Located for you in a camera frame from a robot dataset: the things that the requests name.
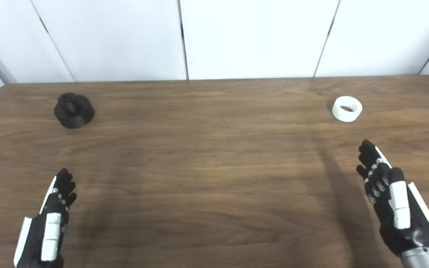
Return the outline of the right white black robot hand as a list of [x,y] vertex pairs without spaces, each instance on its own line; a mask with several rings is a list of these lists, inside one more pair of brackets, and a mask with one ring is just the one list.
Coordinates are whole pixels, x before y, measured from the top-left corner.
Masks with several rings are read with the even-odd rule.
[[359,146],[357,173],[380,223],[380,236],[395,255],[414,248],[429,248],[429,211],[403,171],[392,167],[375,144]]

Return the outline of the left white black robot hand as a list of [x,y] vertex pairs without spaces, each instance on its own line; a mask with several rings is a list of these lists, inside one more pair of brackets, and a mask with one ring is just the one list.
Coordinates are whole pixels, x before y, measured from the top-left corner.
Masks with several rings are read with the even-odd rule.
[[61,247],[69,211],[77,198],[73,175],[62,168],[53,178],[37,216],[25,217],[16,246],[16,268],[63,268]]

